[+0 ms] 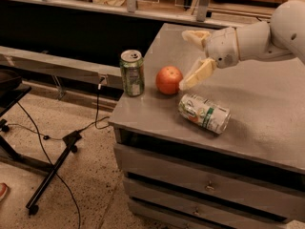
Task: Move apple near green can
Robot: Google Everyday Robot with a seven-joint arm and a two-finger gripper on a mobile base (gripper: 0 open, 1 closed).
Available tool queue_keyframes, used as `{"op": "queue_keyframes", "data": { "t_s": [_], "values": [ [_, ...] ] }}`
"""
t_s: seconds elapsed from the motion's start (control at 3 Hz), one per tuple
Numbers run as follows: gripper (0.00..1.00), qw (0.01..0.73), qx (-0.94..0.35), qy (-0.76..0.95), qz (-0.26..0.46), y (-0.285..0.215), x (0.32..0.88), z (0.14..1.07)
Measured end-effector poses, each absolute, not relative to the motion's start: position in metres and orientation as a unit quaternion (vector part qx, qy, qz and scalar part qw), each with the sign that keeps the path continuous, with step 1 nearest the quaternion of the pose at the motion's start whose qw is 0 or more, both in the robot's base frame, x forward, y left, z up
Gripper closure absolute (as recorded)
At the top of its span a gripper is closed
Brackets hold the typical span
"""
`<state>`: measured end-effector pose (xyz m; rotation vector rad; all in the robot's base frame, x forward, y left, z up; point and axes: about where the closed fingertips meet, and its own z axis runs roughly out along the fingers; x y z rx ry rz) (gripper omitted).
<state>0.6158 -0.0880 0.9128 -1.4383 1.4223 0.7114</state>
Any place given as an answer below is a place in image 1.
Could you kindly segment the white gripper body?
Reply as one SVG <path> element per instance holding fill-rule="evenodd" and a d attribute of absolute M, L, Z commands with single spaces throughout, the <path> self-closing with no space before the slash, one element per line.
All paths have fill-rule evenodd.
<path fill-rule="evenodd" d="M 235 66 L 239 62 L 236 29 L 214 31 L 206 39 L 205 53 L 220 69 Z"/>

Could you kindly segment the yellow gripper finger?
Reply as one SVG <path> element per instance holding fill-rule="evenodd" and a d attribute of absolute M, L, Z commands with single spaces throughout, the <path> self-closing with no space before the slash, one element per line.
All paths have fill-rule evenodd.
<path fill-rule="evenodd" d="M 210 77 L 216 69 L 216 62 L 212 58 L 201 59 L 198 58 L 192 65 L 192 68 L 179 82 L 179 89 L 186 91 L 206 78 Z"/>
<path fill-rule="evenodd" d="M 206 47 L 207 39 L 211 36 L 208 31 L 183 31 L 182 37 L 185 41 L 193 44 L 203 51 Z"/>

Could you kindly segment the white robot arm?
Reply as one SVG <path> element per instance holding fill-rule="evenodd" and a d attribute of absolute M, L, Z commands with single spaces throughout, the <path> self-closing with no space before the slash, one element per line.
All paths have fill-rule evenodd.
<path fill-rule="evenodd" d="M 305 3 L 294 0 L 280 5 L 268 22 L 214 32 L 183 31 L 182 37 L 205 53 L 180 81 L 182 91 L 210 77 L 215 69 L 233 67 L 240 61 L 296 57 L 305 63 Z"/>

